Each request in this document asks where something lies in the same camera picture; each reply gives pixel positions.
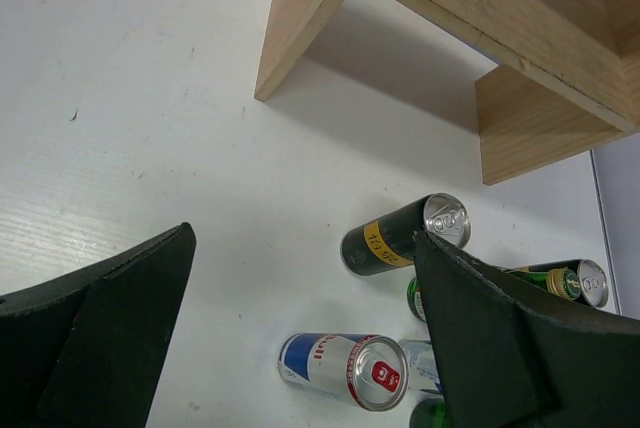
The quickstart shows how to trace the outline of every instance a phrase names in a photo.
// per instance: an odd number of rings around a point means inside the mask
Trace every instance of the white table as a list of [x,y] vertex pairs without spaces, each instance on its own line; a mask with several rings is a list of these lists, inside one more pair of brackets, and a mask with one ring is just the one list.
[[269,3],[0,0],[0,292],[186,220],[198,248],[149,427],[406,426],[413,394],[366,413],[275,369],[297,330],[425,333],[412,271],[351,276],[342,234],[445,191],[487,262],[606,266],[590,160],[483,186],[473,81],[493,64],[391,0],[348,0],[259,103]]

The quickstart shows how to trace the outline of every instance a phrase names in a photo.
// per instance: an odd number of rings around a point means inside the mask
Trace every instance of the blue and silver can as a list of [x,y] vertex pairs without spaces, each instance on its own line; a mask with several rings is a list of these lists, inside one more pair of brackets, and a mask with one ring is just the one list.
[[433,347],[426,340],[400,340],[409,368],[409,389],[441,394],[440,376],[436,368]]
[[408,383],[402,348],[379,335],[298,333],[282,347],[278,371],[287,383],[368,411],[396,406]]

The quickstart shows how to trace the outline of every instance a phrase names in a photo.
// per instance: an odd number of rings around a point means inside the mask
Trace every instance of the wooden shelf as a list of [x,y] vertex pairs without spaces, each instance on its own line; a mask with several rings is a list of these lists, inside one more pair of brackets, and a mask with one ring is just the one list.
[[[272,1],[257,99],[343,1]],[[486,184],[638,131],[640,0],[396,1],[501,62],[476,82]]]

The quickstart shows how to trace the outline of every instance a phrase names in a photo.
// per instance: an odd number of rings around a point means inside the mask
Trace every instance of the pull tab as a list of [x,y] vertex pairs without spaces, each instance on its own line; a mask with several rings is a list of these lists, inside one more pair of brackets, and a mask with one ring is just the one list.
[[373,365],[371,377],[373,378],[373,381],[391,393],[396,391],[398,384],[400,383],[400,373],[391,368],[384,361],[376,361]]

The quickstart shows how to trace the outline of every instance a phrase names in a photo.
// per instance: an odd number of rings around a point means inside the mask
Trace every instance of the can lid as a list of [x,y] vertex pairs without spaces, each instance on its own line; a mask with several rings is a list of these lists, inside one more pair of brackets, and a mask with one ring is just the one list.
[[407,360],[402,348],[390,338],[374,336],[358,350],[353,363],[356,401],[370,411],[387,411],[407,391]]
[[607,276],[600,266],[591,260],[582,260],[576,270],[582,287],[582,295],[591,306],[602,308],[609,299]]
[[547,289],[554,295],[575,300],[581,294],[578,275],[568,268],[554,268],[547,273]]
[[471,236],[471,222],[467,209],[456,197],[436,193],[427,198],[423,210],[427,231],[449,243],[464,248]]

